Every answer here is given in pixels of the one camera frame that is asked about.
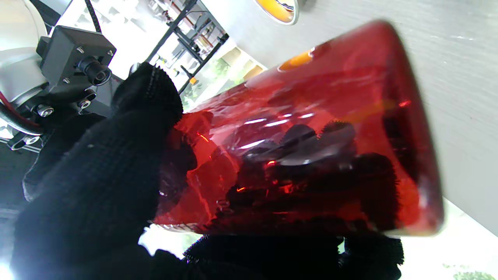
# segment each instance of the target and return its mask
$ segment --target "camera lens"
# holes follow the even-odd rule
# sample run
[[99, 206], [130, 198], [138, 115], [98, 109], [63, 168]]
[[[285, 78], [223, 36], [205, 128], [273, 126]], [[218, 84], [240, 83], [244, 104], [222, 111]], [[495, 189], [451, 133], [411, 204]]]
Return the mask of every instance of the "camera lens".
[[78, 69], [88, 77], [88, 81], [94, 86], [105, 84], [112, 75], [111, 70], [102, 65], [95, 57], [89, 56], [78, 64]]

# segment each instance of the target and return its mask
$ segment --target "cable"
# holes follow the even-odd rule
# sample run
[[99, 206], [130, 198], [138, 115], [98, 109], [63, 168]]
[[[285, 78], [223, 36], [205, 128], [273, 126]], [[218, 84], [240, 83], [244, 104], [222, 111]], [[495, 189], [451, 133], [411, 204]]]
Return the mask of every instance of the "cable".
[[90, 0], [85, 0], [85, 4], [87, 5], [88, 13], [90, 14], [90, 17], [92, 18], [93, 24], [95, 26], [95, 31], [98, 33], [102, 33], [102, 29], [100, 29], [99, 19], [95, 14], [92, 3], [90, 2]]
[[42, 135], [43, 129], [26, 118], [23, 118], [10, 104], [7, 98], [0, 92], [0, 118], [3, 119], [14, 129], [29, 135]]
[[0, 119], [3, 119], [8, 125], [20, 132], [35, 136], [43, 134], [43, 128], [38, 125], [34, 126], [32, 122], [27, 122], [25, 118], [13, 113], [3, 104], [0, 104]]
[[3, 105], [5, 107], [7, 107], [7, 109], [13, 113], [14, 115], [16, 115], [19, 119], [22, 119], [24, 122], [30, 124], [31, 126], [34, 126], [34, 127], [39, 127], [40, 125], [37, 124], [37, 123], [34, 123], [26, 118], [24, 118], [23, 116], [21, 116], [16, 110], [15, 108], [12, 106], [12, 104], [7, 100], [7, 98], [5, 97], [5, 95], [3, 95], [3, 93], [0, 91], [0, 101], [2, 101]]

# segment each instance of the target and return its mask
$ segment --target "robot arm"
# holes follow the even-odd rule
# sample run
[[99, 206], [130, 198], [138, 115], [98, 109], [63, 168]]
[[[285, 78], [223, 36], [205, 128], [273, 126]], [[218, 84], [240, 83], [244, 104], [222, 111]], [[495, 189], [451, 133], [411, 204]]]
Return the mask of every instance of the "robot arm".
[[56, 26], [47, 37], [28, 0], [2, 1], [0, 14], [11, 21], [0, 26], [0, 37], [8, 38], [0, 42], [0, 138], [15, 150], [43, 135], [40, 120], [54, 108], [70, 106], [80, 113], [90, 104], [96, 94], [88, 88], [109, 81], [116, 48], [100, 32], [66, 26]]

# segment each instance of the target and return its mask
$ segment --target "black pole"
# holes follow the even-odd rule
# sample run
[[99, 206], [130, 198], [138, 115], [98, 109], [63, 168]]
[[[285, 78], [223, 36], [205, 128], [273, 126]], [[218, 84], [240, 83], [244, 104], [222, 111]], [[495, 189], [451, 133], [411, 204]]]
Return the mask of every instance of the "black pole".
[[[201, 71], [202, 67], [208, 63], [208, 61], [215, 55], [215, 53], [221, 48], [221, 46], [228, 40], [229, 36], [228, 34], [223, 35], [223, 37], [218, 38], [219, 42], [216, 44], [216, 46], [211, 50], [211, 52], [206, 56], [206, 58], [197, 66], [197, 69], [195, 69], [194, 73], [191, 74], [192, 77], [195, 77], [199, 71]], [[178, 94], [182, 94], [182, 92], [187, 88], [188, 84], [190, 83], [190, 80], [188, 80], [182, 88], [178, 91]]]
[[197, 3], [197, 0], [187, 0], [185, 2], [185, 8], [180, 12], [180, 14], [176, 17], [176, 19], [171, 23], [170, 27], [166, 31], [166, 33], [163, 35], [163, 37], [159, 40], [157, 45], [154, 47], [150, 55], [147, 57], [145, 60], [146, 62], [151, 62], [152, 58], [156, 53], [159, 51], [159, 49], [164, 45], [166, 40], [173, 34], [173, 31], [175, 30], [176, 27], [178, 27], [178, 24], [187, 16], [187, 13], [192, 9], [195, 4]]

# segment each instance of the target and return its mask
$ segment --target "orange light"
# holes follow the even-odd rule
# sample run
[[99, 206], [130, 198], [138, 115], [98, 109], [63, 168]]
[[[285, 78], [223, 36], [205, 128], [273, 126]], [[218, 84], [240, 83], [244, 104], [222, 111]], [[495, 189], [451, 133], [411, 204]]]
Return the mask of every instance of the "orange light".
[[410, 103], [411, 103], [411, 101], [410, 101], [410, 100], [407, 100], [407, 101], [403, 101], [403, 102], [399, 103], [398, 105], [399, 105], [400, 107], [405, 107], [405, 106], [410, 105]]
[[202, 139], [204, 139], [207, 143], [209, 143], [209, 140], [206, 137], [204, 137], [204, 135], [199, 134], [199, 136], [202, 137]]

